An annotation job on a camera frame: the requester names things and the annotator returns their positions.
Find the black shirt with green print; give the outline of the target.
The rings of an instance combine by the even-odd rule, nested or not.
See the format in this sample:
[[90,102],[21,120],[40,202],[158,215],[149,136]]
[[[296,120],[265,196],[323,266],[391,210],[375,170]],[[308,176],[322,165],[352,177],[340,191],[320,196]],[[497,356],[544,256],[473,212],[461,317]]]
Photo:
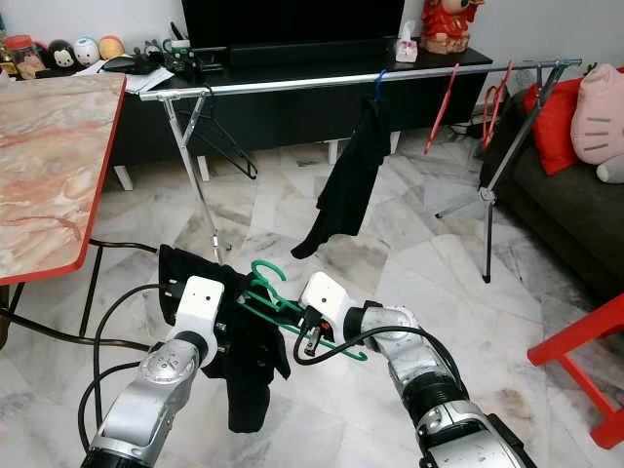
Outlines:
[[380,166],[389,155],[388,105],[383,99],[366,98],[355,133],[331,165],[330,177],[318,196],[315,223],[291,250],[293,257],[304,259],[315,254],[334,235],[360,235]]

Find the black pouch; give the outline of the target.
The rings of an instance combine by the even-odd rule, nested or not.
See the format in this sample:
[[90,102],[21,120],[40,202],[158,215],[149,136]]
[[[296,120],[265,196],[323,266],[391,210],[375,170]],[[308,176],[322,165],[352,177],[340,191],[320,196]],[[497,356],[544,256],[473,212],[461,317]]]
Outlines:
[[153,71],[160,67],[160,63],[153,62],[151,59],[120,55],[120,57],[104,59],[99,70],[138,76],[152,74]]

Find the red fortune god figurine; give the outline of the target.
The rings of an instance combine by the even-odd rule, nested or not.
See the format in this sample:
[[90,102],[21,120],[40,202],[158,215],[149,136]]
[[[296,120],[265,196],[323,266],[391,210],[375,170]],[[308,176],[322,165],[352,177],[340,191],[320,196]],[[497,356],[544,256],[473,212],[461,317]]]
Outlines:
[[423,0],[420,49],[433,54],[463,53],[471,40],[471,23],[486,0]]

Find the blue hanger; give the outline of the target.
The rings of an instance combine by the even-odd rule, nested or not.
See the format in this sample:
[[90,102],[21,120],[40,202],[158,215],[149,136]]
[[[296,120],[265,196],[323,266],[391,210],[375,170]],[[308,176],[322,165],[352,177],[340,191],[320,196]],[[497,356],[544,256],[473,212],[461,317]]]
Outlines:
[[371,97],[371,101],[374,103],[380,103],[382,99],[382,85],[383,82],[386,81],[386,75],[388,74],[387,68],[382,68],[375,76],[374,85],[373,85],[373,97]]

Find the dark sofa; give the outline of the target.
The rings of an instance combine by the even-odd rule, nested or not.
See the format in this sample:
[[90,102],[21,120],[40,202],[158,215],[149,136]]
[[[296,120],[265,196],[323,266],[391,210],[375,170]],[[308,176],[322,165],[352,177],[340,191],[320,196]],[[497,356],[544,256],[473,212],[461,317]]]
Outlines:
[[585,162],[545,175],[535,144],[531,130],[496,183],[496,204],[517,215],[597,300],[624,293],[624,184],[602,182]]

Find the red plastic hanger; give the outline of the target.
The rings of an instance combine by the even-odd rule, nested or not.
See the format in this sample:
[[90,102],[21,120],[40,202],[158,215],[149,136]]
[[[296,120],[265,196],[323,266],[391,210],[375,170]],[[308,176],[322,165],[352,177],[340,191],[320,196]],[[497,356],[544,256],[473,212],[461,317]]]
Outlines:
[[456,75],[458,75],[459,68],[462,67],[459,62],[455,63],[455,66],[451,68],[450,75],[448,76],[447,85],[445,88],[445,92],[443,93],[443,98],[440,102],[440,108],[438,108],[438,112],[436,117],[434,117],[433,125],[431,126],[431,133],[428,134],[428,138],[425,139],[425,144],[423,148],[424,155],[428,155],[428,152],[431,151],[431,148],[434,143],[434,138],[437,137],[438,131],[442,126],[443,117],[445,117],[447,110],[449,110],[449,102],[451,98],[451,94],[453,94],[453,86],[456,79]]
[[516,68],[516,62],[511,59],[503,75],[502,81],[498,85],[490,86],[486,92],[486,102],[483,106],[482,122],[482,148],[490,145],[496,130],[496,121],[499,119],[499,112],[502,105],[508,99],[507,84],[511,80],[512,72]]

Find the black knit garment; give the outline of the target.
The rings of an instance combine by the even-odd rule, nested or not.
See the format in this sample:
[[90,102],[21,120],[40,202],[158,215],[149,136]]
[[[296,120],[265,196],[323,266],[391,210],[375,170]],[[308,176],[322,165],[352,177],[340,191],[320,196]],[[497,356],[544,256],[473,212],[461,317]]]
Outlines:
[[[247,278],[228,264],[219,264],[170,245],[159,249],[159,282],[182,282],[191,276],[227,280]],[[228,398],[228,428],[235,433],[261,431],[269,406],[269,383],[275,374],[291,375],[287,347],[276,326],[254,316],[254,332],[245,338],[222,337],[222,301],[215,317],[217,355],[202,367],[208,378],[222,378]]]

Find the red cushion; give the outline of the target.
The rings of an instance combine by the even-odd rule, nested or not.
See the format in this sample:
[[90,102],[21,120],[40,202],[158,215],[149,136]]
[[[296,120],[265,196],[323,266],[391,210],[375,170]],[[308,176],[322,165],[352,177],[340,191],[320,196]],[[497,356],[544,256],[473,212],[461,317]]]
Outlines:
[[571,122],[578,107],[581,77],[559,82],[545,99],[533,125],[540,165],[547,176],[581,164],[571,141]]

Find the white papers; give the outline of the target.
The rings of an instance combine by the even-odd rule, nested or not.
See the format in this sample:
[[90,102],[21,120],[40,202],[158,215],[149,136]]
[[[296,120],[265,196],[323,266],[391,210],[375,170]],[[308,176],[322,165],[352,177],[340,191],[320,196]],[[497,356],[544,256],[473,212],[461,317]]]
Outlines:
[[[74,76],[93,75],[103,72],[99,70],[102,67],[102,60],[94,63],[85,70],[75,72]],[[156,88],[157,85],[164,84],[169,79],[173,79],[174,73],[169,71],[168,68],[160,67],[152,74],[148,75],[128,75],[128,84],[126,84],[126,91],[133,95],[139,95],[151,91]]]

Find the green plastic hanger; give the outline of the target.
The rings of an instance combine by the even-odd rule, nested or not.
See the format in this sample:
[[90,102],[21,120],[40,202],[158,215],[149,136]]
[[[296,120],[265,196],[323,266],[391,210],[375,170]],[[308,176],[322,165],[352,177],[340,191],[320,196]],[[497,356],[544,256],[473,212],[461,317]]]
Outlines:
[[289,332],[295,338],[294,360],[301,366],[312,366],[316,363],[323,363],[335,356],[346,356],[349,360],[365,362],[369,360],[369,356],[365,352],[349,351],[352,344],[347,344],[346,339],[340,339],[340,343],[335,347],[337,355],[331,357],[298,357],[297,356],[297,339],[299,336],[299,325],[302,320],[302,312],[304,306],[298,300],[290,300],[280,295],[273,282],[269,280],[264,273],[264,269],[268,269],[272,275],[276,275],[278,281],[285,282],[287,280],[286,273],[275,263],[267,261],[267,259],[255,259],[250,264],[251,272],[247,278],[250,278],[251,286],[244,293],[244,307],[253,312],[253,314],[261,318],[269,325],[276,326],[278,331]]

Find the pink cat plush cushion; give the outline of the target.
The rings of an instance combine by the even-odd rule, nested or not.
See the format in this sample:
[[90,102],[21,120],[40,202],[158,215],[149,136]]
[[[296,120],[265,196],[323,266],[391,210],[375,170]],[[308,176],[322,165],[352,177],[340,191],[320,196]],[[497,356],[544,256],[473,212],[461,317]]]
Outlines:
[[624,71],[603,63],[580,82],[571,122],[576,157],[604,183],[624,184]]

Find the green black desk gadget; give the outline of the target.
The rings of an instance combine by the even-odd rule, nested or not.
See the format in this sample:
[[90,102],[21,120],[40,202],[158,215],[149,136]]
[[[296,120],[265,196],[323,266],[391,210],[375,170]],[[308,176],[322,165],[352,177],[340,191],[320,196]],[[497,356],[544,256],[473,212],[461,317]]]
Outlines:
[[223,70],[215,57],[215,50],[192,49],[186,39],[165,39],[161,44],[162,66],[184,80],[205,79],[209,74]]

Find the dark round plush toy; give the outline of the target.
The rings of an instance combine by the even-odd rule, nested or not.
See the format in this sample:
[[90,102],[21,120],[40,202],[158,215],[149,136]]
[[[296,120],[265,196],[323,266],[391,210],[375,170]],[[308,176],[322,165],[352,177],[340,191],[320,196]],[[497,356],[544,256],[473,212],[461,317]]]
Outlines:
[[77,65],[74,48],[65,40],[54,40],[46,48],[46,63],[50,68],[67,70]]

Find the orange round plush toy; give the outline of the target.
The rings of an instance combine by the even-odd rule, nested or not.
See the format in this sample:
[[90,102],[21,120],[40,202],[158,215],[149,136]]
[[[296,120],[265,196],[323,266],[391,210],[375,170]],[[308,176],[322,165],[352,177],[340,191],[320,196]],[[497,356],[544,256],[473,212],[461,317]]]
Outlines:
[[124,41],[115,35],[102,36],[97,43],[97,50],[102,61],[123,57],[128,53]]

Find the red plastic stool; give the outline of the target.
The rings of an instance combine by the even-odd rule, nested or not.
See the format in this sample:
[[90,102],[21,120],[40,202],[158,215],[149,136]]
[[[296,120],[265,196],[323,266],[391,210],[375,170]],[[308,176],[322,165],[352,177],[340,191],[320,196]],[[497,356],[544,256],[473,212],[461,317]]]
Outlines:
[[590,432],[590,437],[601,449],[614,449],[624,443],[624,406],[613,405],[606,393],[571,360],[570,353],[612,332],[624,332],[624,292],[594,309],[587,317],[545,338],[526,353],[527,360],[536,367],[558,363],[601,412],[603,422]]

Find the white pink tissue box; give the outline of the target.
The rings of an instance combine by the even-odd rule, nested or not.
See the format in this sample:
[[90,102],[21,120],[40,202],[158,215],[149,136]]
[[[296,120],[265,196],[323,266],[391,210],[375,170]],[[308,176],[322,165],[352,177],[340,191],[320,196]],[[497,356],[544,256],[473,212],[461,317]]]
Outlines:
[[394,41],[394,62],[415,63],[417,61],[419,46],[417,40],[415,40],[414,32],[414,19],[406,19],[400,27],[396,41]]

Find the black flat television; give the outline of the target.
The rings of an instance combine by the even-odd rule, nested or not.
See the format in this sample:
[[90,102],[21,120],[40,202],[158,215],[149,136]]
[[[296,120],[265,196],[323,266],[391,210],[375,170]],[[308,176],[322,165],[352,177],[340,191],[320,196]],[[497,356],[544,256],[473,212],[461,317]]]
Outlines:
[[396,34],[406,0],[181,0],[197,48],[338,43]]

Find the white round plush toy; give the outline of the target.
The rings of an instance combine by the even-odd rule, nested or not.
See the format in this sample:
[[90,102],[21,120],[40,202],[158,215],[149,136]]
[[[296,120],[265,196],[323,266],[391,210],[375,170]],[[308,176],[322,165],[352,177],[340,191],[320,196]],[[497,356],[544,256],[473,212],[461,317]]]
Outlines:
[[82,67],[89,67],[99,62],[98,41],[93,37],[79,37],[74,41],[74,56]]

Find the black TV console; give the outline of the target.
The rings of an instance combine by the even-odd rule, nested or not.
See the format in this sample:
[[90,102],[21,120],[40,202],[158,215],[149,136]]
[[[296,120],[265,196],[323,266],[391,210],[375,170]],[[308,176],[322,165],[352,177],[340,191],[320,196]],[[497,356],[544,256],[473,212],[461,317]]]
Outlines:
[[[456,62],[464,66],[489,65],[491,58],[474,49],[449,57],[422,53],[410,68],[450,68],[454,67]],[[406,70],[405,65],[393,65],[388,58],[339,59],[275,67],[226,68],[199,81],[171,77],[160,85],[160,90],[377,74],[384,67],[392,71]],[[443,125],[458,124],[471,119],[486,79],[485,74],[456,77],[449,107],[443,117]],[[424,77],[424,79],[384,82],[382,99],[388,105],[389,130],[405,137],[410,137],[418,130],[428,131],[440,108],[448,80],[448,77]],[[371,82],[337,88],[230,95],[230,97],[215,97],[217,98],[215,117],[247,152],[272,150],[287,144],[351,137],[357,121],[361,119],[362,103],[371,97],[373,97]],[[188,142],[188,151],[193,160],[206,157],[213,161],[226,161],[193,137]]]

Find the silver metal clothes rack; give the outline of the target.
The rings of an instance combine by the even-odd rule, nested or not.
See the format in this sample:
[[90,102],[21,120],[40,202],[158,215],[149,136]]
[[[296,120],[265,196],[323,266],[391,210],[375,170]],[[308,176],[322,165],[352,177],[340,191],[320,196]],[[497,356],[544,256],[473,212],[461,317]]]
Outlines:
[[[493,267],[493,261],[491,261],[491,250],[493,250],[493,222],[496,205],[495,186],[496,183],[502,178],[504,170],[507,169],[509,162],[519,152],[519,147],[522,146],[523,139],[530,134],[533,129],[534,122],[538,119],[538,115],[542,112],[544,103],[547,102],[547,98],[552,93],[554,86],[561,81],[563,75],[565,75],[566,69],[572,66],[579,66],[583,63],[581,58],[558,58],[558,59],[544,59],[543,61],[536,61],[536,59],[523,59],[514,65],[514,71],[527,70],[527,68],[534,68],[536,71],[543,71],[547,68],[549,75],[547,77],[539,77],[539,94],[536,99],[536,104],[533,112],[526,117],[526,120],[522,123],[521,128],[518,129],[516,137],[513,138],[511,147],[505,152],[504,159],[500,161],[500,164],[496,166],[493,178],[478,188],[478,195],[476,199],[469,199],[463,204],[458,206],[447,207],[440,213],[435,213],[436,218],[445,217],[454,211],[462,210],[464,207],[483,204],[486,206],[486,237],[485,245],[483,246],[483,253],[485,253],[485,268],[483,268],[483,281],[489,284],[491,280],[491,267]],[[458,75],[468,74],[490,74],[496,71],[505,71],[507,66],[500,65],[468,65],[459,68]],[[432,77],[449,77],[451,67],[442,68],[412,68],[411,70],[400,71],[388,71],[386,75],[386,81],[407,81],[414,79],[432,79]],[[320,89],[320,88],[337,88],[337,86],[347,85],[360,85],[371,82],[374,84],[374,79],[377,74],[358,74],[347,76],[331,76],[331,77],[307,77],[307,79],[298,80],[284,80],[284,81],[271,81],[271,82],[251,82],[250,84],[237,84],[237,85],[224,85],[214,86],[211,88],[215,92],[216,97],[230,97],[230,95],[246,95],[246,94],[258,94],[258,93],[276,93],[276,91],[292,91],[292,90],[304,90],[304,89]],[[166,90],[166,91],[146,91],[146,93],[139,94],[138,97],[142,101],[157,101],[164,106],[166,116],[169,117],[171,131],[174,133],[175,147],[179,152],[179,156],[183,160],[183,166],[188,174],[188,178],[191,179],[191,184],[195,187],[197,195],[204,210],[204,215],[207,221],[213,218],[213,213],[207,202],[205,201],[204,191],[200,186],[200,175],[196,173],[195,169],[191,168],[191,157],[188,152],[187,140],[191,138],[191,131],[195,129],[193,124],[192,111],[200,111],[200,108],[204,106],[196,105],[197,98],[206,92],[210,86],[205,88],[184,88],[178,90]]]

